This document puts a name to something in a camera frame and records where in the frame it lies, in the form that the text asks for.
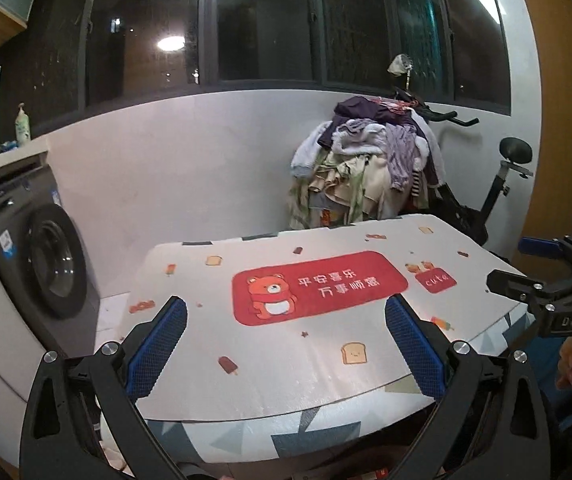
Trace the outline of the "white cartoon print mat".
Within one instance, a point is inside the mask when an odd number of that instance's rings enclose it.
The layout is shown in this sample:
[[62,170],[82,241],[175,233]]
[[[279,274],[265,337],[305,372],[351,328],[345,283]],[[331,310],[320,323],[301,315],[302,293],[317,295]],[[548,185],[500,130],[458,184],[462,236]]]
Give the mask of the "white cartoon print mat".
[[402,295],[452,339],[473,339],[516,307],[492,294],[502,261],[427,214],[256,240],[162,244],[146,255],[120,330],[171,297],[184,334],[144,417],[231,422],[316,408],[375,390],[408,369],[386,328]]

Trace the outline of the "black exercise bike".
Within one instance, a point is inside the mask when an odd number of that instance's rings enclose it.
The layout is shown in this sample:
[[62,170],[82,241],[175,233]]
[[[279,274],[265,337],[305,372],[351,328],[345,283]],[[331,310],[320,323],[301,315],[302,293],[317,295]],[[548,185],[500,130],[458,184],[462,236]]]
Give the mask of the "black exercise bike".
[[406,84],[415,76],[411,62],[399,54],[389,66],[389,73],[417,100],[425,102],[431,116],[429,126],[438,138],[446,168],[446,182],[465,205],[481,208],[494,178],[503,174],[511,186],[511,194],[497,196],[502,203],[493,206],[486,219],[488,239],[484,247],[508,257],[518,244],[533,190],[532,172],[536,162],[508,167],[499,154],[500,140],[519,136],[532,146],[534,156],[540,147],[542,125],[542,92],[540,66],[535,55],[511,55],[509,58],[510,98],[507,106],[475,100],[455,102],[439,96],[432,100]]

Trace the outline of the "dark window frame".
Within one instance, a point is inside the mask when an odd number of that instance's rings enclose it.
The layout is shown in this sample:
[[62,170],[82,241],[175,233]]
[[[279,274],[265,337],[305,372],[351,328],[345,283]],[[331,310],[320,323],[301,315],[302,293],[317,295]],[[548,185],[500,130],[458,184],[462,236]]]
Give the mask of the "dark window frame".
[[32,0],[0,47],[0,138],[166,96],[303,88],[508,114],[498,0]]

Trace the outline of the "white countertop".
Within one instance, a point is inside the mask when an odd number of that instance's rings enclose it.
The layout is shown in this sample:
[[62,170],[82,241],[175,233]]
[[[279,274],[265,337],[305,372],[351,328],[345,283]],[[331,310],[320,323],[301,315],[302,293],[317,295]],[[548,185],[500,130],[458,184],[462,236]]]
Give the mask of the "white countertop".
[[38,156],[48,152],[48,140],[46,136],[40,136],[36,140],[29,142],[21,148],[15,148],[0,154],[0,168],[25,160],[33,156]]

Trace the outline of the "green soap bottle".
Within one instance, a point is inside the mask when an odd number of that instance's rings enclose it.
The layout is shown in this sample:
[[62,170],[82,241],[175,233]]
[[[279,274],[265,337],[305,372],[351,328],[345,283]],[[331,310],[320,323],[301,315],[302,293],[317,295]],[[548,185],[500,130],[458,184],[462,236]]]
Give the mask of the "green soap bottle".
[[15,118],[15,136],[19,146],[24,146],[31,141],[30,118],[24,110],[24,102],[18,104],[18,113]]

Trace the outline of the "pile of clothes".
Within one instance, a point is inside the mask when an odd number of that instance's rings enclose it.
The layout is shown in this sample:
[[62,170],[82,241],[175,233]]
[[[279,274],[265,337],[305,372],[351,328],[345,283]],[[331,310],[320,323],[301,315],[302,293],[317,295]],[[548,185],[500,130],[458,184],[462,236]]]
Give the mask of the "pile of clothes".
[[289,228],[347,226],[430,208],[446,183],[430,124],[441,116],[412,96],[352,96],[301,142],[290,163]]

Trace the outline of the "grey front-load washing machine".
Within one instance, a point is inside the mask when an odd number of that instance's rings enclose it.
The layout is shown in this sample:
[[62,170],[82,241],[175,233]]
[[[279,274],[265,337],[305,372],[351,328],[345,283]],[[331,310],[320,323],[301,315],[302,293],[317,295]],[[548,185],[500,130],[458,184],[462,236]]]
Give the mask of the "grey front-load washing machine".
[[100,297],[45,162],[0,168],[0,280],[45,349],[68,358],[93,351]]

